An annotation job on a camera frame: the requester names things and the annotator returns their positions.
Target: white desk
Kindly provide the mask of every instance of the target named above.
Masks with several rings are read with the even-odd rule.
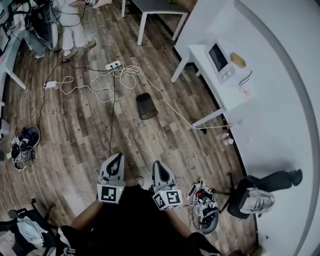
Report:
[[[188,10],[176,3],[168,3],[168,0],[132,0],[132,2],[142,11],[139,36],[137,45],[142,43],[146,20],[148,14],[179,14],[182,15],[178,26],[175,29],[172,40],[175,41],[188,16]],[[122,0],[121,17],[125,17],[126,0]]]
[[[194,62],[199,72],[197,76],[202,74],[206,83],[208,84],[212,94],[218,102],[220,109],[207,115],[193,124],[194,127],[198,127],[203,123],[235,108],[236,106],[250,100],[253,96],[253,80],[246,82],[241,87],[239,84],[225,85],[220,84],[218,77],[206,55],[206,46],[202,44],[189,45],[188,54],[181,60],[178,68],[174,72],[171,82],[174,83],[188,62]]]
[[[14,35],[22,40],[19,31],[14,32]],[[16,39],[14,36],[11,36],[11,40],[5,48],[5,51],[2,56],[0,56],[0,106],[4,106],[5,103],[2,101],[4,95],[4,87],[6,82],[6,76],[9,76],[16,81],[16,83],[22,87],[22,89],[26,89],[27,86],[13,73],[15,60],[17,57],[17,53],[19,50],[20,41]]]

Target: bag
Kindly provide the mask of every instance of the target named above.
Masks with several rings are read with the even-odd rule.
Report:
[[[269,212],[275,202],[274,194],[250,187],[246,189],[239,209],[244,214],[263,214]]]

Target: floor plank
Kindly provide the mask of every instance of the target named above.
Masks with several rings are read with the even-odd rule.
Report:
[[[115,60],[137,65],[143,73],[164,93],[167,100],[191,123],[216,108],[204,85],[195,76],[192,67],[186,67],[175,84],[170,78],[179,64],[172,51],[173,42],[160,22],[148,15],[142,46],[137,46],[140,16],[121,18],[120,4],[88,9],[83,27],[88,38],[95,38],[97,46],[76,55],[71,62],[77,67],[88,66],[103,69]],[[9,139],[18,128],[37,125],[43,102],[42,85],[61,57],[52,52],[45,58],[34,59],[34,53],[26,51],[16,61],[15,72],[25,81],[23,91],[12,80],[7,85],[4,119],[12,129],[0,143],[0,151],[9,151]],[[59,64],[50,80],[61,82],[65,76],[73,76],[74,86],[88,85],[100,73],[86,69],[74,69]],[[209,187],[227,190],[226,174],[232,172],[236,181],[242,178],[237,155],[232,146],[224,146],[216,136],[222,129],[209,130],[207,134],[193,130],[179,118],[148,81],[139,76],[137,87],[127,89],[115,81],[115,115],[111,153],[125,155],[125,179],[129,186],[134,178],[143,175],[151,184],[152,164],[165,162],[176,175],[185,197],[192,183],[203,177]],[[113,78],[103,76],[94,82],[95,88],[113,87]],[[132,85],[125,77],[124,83]],[[149,120],[140,120],[136,96],[147,92],[151,95],[159,114]],[[112,95],[100,92],[107,100]],[[12,162],[0,163],[0,218],[8,220],[7,211],[27,205],[32,197],[48,207],[56,204],[51,221],[68,225],[96,198],[96,169],[109,156],[112,102],[102,104],[88,89],[75,90],[64,95],[60,90],[45,91],[44,108],[40,122],[41,142],[32,167],[17,172]],[[222,125],[220,118],[208,122],[210,126]],[[222,205],[226,198],[218,196]],[[179,215],[189,223],[186,209]],[[220,251],[228,255],[240,249],[245,251],[256,240],[254,219],[240,220],[227,212],[220,215],[216,232],[208,239]]]

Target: electronic equipment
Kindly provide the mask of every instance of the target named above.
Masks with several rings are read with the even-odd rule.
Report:
[[[5,26],[0,26],[0,56],[5,52],[9,41],[10,37],[7,35]]]
[[[206,55],[221,85],[239,85],[250,72],[230,60],[232,53],[234,48],[227,41],[214,39],[206,46]]]

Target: black trash can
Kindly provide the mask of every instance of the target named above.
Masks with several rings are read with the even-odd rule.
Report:
[[[154,118],[158,115],[156,106],[149,93],[143,93],[136,97],[136,105],[141,120]]]

